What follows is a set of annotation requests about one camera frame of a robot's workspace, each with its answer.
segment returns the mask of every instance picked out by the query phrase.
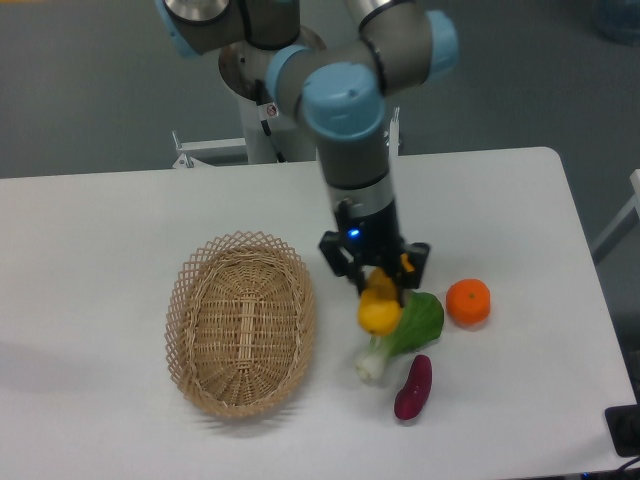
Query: robotic arm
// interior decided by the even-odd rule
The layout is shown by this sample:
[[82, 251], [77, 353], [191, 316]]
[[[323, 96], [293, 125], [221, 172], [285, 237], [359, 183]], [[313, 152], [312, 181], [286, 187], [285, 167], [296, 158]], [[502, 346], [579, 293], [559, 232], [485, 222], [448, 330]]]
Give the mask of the robotic arm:
[[268, 52], [254, 75], [280, 111], [314, 139], [327, 183], [337, 231], [324, 234], [322, 253], [359, 293], [363, 269], [382, 268], [402, 303], [402, 290], [420, 285], [429, 246], [408, 244], [400, 234], [383, 97], [455, 65], [451, 21], [442, 12], [425, 15], [413, 0], [345, 0], [359, 39], [313, 50], [301, 41], [297, 0], [156, 1], [182, 53], [241, 41]]

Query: green vegetable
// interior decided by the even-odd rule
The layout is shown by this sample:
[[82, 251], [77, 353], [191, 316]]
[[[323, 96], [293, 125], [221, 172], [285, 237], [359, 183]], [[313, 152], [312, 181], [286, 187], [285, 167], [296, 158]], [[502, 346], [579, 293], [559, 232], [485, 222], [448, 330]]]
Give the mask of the green vegetable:
[[356, 359], [356, 370], [363, 380], [376, 380], [393, 357], [424, 347], [440, 337], [444, 309], [430, 293], [412, 292], [398, 327], [386, 337], [372, 337], [368, 348]]

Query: metal bracket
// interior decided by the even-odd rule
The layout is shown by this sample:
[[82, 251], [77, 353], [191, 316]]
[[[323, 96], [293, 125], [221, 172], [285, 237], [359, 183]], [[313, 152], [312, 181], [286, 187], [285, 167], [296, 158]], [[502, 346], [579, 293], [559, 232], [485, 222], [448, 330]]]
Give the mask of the metal bracket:
[[[219, 163], [228, 164], [229, 157], [247, 153], [247, 143], [244, 138], [182, 143], [178, 138], [178, 132], [174, 130], [171, 135], [178, 154], [178, 160], [173, 164], [173, 168], [210, 167], [215, 166], [216, 160]], [[207, 158], [209, 162], [196, 160], [194, 156]]]

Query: black object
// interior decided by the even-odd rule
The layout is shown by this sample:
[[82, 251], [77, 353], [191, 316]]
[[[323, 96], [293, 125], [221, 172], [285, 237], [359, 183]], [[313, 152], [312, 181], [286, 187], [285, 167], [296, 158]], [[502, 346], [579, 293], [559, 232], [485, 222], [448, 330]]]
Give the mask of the black object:
[[640, 455], [640, 405], [610, 407], [604, 416], [616, 453], [621, 457]]
[[[401, 291], [420, 287], [429, 245], [404, 242], [398, 231], [395, 202], [373, 215], [352, 218], [348, 204], [343, 201], [335, 217], [338, 232], [325, 232], [319, 245], [334, 275], [346, 276], [361, 294], [366, 286], [362, 268], [380, 267], [398, 288], [398, 301], [402, 305]], [[403, 255], [412, 268], [406, 268]]]

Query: gray floor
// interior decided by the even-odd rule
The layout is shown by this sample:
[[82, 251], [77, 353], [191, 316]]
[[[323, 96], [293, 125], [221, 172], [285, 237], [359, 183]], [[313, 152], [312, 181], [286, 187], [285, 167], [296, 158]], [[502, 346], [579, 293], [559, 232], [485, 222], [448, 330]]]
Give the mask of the gray floor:
[[[355, 38], [341, 0], [302, 0], [329, 46]], [[591, 26], [587, 1], [434, 0], [461, 60], [401, 106], [404, 153], [545, 145], [562, 157], [589, 241], [640, 168], [640, 47]], [[178, 57], [152, 0], [0, 6], [0, 178], [164, 169], [183, 141], [241, 136], [217, 57]], [[640, 349], [640, 228], [599, 268], [625, 350]]]

